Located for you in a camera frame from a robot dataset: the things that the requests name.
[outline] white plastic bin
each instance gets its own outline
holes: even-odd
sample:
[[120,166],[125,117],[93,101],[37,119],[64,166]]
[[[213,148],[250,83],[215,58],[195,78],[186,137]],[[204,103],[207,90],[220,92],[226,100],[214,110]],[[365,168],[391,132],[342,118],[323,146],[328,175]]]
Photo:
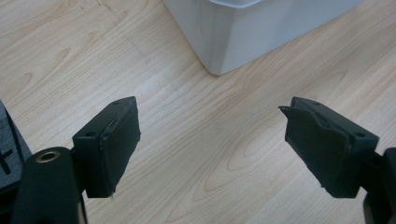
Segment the white plastic bin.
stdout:
[[223,75],[347,12],[361,0],[164,0],[195,53]]

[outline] wood grain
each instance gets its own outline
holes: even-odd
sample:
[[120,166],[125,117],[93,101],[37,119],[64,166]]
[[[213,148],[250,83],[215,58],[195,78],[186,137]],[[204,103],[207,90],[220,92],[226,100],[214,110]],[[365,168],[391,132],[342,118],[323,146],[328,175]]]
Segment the wood grain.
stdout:
[[142,139],[91,223],[363,223],[284,142],[278,111],[320,101],[396,146],[396,2],[356,9],[224,77],[160,0],[0,2],[0,98],[33,152],[111,101],[137,98]]

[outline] black mechanical part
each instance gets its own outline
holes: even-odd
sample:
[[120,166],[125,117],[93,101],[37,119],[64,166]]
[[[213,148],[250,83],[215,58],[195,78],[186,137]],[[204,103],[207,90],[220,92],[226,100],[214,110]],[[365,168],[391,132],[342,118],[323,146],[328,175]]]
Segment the black mechanical part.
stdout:
[[[8,129],[0,130],[0,136],[7,135],[0,146],[9,140],[24,143],[19,135],[17,140],[11,138],[19,133],[8,134]],[[52,147],[18,163],[22,176],[0,188],[0,223],[88,223],[81,193],[87,190],[91,198],[111,196],[139,140],[136,99],[111,103],[76,133],[71,150]],[[20,154],[2,153],[6,162]]]
[[87,223],[69,149],[30,157],[23,169],[11,223]]
[[286,141],[334,198],[355,198],[359,188],[366,223],[396,223],[396,148],[375,153],[379,138],[325,105],[293,97],[280,106]]
[[116,191],[139,140],[134,97],[108,105],[73,136],[88,197],[107,198]]
[[8,223],[23,165],[32,153],[0,101],[0,220]]

